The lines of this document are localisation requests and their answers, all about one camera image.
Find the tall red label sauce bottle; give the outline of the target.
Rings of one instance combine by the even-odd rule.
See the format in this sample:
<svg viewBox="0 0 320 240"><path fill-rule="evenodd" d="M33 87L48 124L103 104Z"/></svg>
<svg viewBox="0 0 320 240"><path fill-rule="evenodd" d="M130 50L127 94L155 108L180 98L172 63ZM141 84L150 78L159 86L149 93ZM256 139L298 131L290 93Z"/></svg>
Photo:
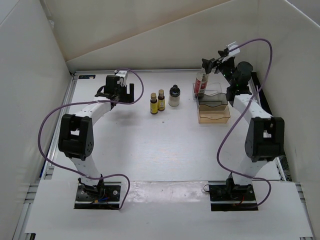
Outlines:
<svg viewBox="0 0 320 240"><path fill-rule="evenodd" d="M196 98L202 98L209 80L209 75L205 72L198 72L194 84L194 95Z"/></svg>

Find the white powder jar black lid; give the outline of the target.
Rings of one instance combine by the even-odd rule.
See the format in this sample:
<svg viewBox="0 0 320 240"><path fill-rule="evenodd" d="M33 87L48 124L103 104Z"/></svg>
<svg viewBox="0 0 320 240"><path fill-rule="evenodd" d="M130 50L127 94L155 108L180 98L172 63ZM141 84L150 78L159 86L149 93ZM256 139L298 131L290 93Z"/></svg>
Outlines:
<svg viewBox="0 0 320 240"><path fill-rule="evenodd" d="M174 84L169 90L168 104L171 107L177 107L180 104L180 96L181 96L181 90L176 84Z"/></svg>

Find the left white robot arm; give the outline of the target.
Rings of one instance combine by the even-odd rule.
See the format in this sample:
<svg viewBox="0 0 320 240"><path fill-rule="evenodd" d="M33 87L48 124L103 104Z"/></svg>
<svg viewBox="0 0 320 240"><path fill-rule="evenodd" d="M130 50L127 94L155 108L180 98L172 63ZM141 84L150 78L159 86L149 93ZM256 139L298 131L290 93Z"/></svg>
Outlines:
<svg viewBox="0 0 320 240"><path fill-rule="evenodd" d="M127 85L128 72L121 70L107 75L105 85L100 87L82 110L64 114L61 118L58 149L75 165L84 176L79 183L88 187L87 194L93 200L100 200L105 194L101 185L102 175L97 170L92 152L94 149L94 124L119 103L134 102L134 84Z"/></svg>

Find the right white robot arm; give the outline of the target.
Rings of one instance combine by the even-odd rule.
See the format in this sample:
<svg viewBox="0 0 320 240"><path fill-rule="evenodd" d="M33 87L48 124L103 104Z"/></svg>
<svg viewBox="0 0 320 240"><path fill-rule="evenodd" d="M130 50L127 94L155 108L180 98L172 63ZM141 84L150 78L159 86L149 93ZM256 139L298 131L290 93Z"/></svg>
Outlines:
<svg viewBox="0 0 320 240"><path fill-rule="evenodd" d="M232 170L224 166L220 160L221 150L235 125L223 138L216 156L220 167L229 172L224 193L230 200L236 200L242 195L243 188L252 184L252 180L263 166L284 153L285 122L281 117L272 116L255 101L249 88L253 66L246 61L235 64L234 56L225 51L219 51L219 55L217 59L202 59L202 66L207 73L221 73L227 80L229 86L226 89L226 100L240 113L235 125L241 119L248 123L244 142L245 157L240 168Z"/></svg>

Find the tiered plastic condiment rack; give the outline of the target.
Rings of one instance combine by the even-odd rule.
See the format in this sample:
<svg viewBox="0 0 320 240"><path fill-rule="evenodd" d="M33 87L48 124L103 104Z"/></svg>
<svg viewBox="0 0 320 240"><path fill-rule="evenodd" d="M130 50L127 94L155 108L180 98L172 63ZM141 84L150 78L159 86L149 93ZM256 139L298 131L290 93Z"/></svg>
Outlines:
<svg viewBox="0 0 320 240"><path fill-rule="evenodd" d="M199 124L226 124L230 119L229 103L218 82L208 83L205 92L198 98L193 91Z"/></svg>

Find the left small yellow label bottle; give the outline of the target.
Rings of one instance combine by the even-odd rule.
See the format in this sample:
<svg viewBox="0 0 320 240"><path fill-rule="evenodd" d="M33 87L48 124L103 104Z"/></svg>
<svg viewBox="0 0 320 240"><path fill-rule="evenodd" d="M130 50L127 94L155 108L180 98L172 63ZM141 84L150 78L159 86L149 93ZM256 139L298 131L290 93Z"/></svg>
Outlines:
<svg viewBox="0 0 320 240"><path fill-rule="evenodd" d="M153 115L158 113L158 99L155 92L150 94L150 113Z"/></svg>

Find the small yellow label bottle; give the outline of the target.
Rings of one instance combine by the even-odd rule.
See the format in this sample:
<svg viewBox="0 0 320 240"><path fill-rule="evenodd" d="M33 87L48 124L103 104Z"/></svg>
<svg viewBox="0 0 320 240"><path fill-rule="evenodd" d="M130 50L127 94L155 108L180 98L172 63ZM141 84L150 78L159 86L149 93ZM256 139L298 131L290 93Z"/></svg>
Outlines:
<svg viewBox="0 0 320 240"><path fill-rule="evenodd" d="M166 102L165 102L165 92L163 89L160 89L158 91L158 110L164 111L166 108Z"/></svg>
<svg viewBox="0 0 320 240"><path fill-rule="evenodd" d="M158 99L155 92L150 94L150 113L153 115L158 113Z"/></svg>

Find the right small yellow label bottle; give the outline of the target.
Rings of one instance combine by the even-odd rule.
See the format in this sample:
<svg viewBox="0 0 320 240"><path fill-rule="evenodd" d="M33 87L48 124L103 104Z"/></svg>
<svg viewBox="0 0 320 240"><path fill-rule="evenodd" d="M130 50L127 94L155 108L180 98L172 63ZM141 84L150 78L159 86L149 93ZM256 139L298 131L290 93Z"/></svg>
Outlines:
<svg viewBox="0 0 320 240"><path fill-rule="evenodd" d="M163 89L160 89L158 91L158 110L164 111L166 108L166 102L165 102L165 92Z"/></svg>

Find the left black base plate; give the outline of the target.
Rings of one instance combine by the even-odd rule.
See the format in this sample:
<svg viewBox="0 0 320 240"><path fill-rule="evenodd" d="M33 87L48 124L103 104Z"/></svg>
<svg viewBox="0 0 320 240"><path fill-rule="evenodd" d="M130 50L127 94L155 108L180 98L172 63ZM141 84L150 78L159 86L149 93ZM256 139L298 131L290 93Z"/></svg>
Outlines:
<svg viewBox="0 0 320 240"><path fill-rule="evenodd" d="M84 185L78 185L73 208L76 210L117 210L120 207L121 185L105 184L98 196L85 192Z"/></svg>

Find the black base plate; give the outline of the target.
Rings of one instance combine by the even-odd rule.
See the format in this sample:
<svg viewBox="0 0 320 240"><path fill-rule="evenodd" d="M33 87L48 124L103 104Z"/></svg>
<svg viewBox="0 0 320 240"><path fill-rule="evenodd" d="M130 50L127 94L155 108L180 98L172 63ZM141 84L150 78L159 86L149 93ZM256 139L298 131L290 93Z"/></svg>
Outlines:
<svg viewBox="0 0 320 240"><path fill-rule="evenodd" d="M223 184L209 184L210 210L212 212L258 211L258 203L252 185L236 186L230 192Z"/></svg>
<svg viewBox="0 0 320 240"><path fill-rule="evenodd" d="M105 184L98 196L85 192L84 185L78 185L73 208L76 210L117 210L120 207L121 185Z"/></svg>

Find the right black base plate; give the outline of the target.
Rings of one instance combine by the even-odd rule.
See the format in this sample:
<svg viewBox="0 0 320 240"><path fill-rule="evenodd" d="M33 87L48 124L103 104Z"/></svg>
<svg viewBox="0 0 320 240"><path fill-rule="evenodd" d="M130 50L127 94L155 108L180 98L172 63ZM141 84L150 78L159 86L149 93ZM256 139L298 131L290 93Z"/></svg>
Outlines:
<svg viewBox="0 0 320 240"><path fill-rule="evenodd" d="M258 211L258 203L252 185L236 186L230 192L223 184L209 184L210 210L212 212Z"/></svg>

